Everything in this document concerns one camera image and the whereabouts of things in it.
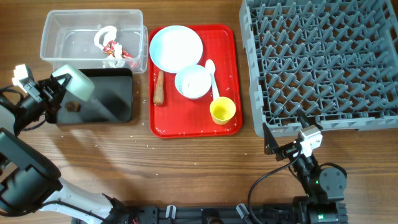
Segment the green bowl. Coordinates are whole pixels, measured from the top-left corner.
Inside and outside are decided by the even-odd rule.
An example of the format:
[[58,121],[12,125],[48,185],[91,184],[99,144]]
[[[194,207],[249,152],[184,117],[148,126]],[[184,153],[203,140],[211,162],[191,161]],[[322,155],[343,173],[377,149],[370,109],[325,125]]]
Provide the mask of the green bowl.
[[71,79],[66,85],[66,89],[77,98],[83,101],[89,101],[94,93],[94,83],[79,69],[71,65],[64,65],[52,73],[55,78],[60,78],[62,75],[69,74]]

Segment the red snack wrapper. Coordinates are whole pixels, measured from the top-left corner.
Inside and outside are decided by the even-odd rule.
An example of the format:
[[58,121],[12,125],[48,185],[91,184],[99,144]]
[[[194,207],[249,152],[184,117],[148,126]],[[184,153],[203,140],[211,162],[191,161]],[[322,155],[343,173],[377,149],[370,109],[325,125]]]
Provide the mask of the red snack wrapper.
[[111,68],[121,68],[128,65],[131,69],[135,69],[140,65],[139,61],[129,61],[129,59],[132,59],[132,55],[127,53],[122,45],[114,40],[105,45],[103,52],[108,55],[107,59],[116,59],[116,61],[108,62]]

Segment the light blue rice bowl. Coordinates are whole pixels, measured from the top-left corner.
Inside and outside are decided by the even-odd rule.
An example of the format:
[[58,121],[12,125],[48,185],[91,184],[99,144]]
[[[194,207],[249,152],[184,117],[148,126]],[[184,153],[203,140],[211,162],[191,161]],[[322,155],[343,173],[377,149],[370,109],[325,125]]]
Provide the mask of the light blue rice bowl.
[[211,88],[210,73],[201,65],[187,66],[176,74],[175,87],[182,96],[197,100]]

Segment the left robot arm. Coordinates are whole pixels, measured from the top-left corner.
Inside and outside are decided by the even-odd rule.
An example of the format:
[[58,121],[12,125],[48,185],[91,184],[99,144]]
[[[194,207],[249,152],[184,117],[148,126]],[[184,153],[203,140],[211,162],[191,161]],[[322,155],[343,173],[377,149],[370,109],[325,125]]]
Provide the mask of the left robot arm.
[[129,210],[122,202],[67,182],[53,162],[18,138],[42,114],[60,109],[73,80],[70,73],[38,82],[26,78],[30,93],[21,95],[18,104],[1,96],[1,170],[16,167],[1,181],[1,216],[43,211],[68,215],[73,223],[129,223]]

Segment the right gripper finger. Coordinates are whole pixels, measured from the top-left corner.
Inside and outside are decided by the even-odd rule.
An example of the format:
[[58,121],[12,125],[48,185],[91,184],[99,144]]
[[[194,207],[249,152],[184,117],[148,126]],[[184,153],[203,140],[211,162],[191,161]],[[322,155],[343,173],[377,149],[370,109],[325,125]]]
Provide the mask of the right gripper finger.
[[275,154],[279,145],[268,128],[267,123],[263,123],[262,127],[264,132],[264,153],[267,155]]
[[297,111],[297,116],[300,124],[302,125],[303,128],[307,128],[309,126],[316,126],[320,131],[323,130],[323,128],[315,121],[314,118],[309,118],[304,111],[298,110]]

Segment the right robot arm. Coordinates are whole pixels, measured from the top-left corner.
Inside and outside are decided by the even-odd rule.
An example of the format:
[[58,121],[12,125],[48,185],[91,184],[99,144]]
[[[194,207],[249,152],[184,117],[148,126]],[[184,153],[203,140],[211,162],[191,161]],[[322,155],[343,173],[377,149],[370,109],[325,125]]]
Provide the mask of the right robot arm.
[[263,124],[264,151],[274,154],[277,161],[289,160],[292,170],[306,196],[294,197],[292,211],[297,223],[348,223],[344,191],[348,174],[341,166],[327,162],[319,164],[313,152],[319,148],[323,128],[298,111],[302,129],[297,139],[279,146],[266,123]]

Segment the brown food scrap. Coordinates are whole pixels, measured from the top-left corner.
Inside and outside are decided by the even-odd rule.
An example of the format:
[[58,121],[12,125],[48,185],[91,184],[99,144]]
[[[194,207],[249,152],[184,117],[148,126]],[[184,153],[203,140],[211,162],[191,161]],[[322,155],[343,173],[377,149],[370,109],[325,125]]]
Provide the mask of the brown food scrap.
[[65,103],[65,109],[68,112],[79,112],[80,111],[80,104],[77,101],[69,101]]

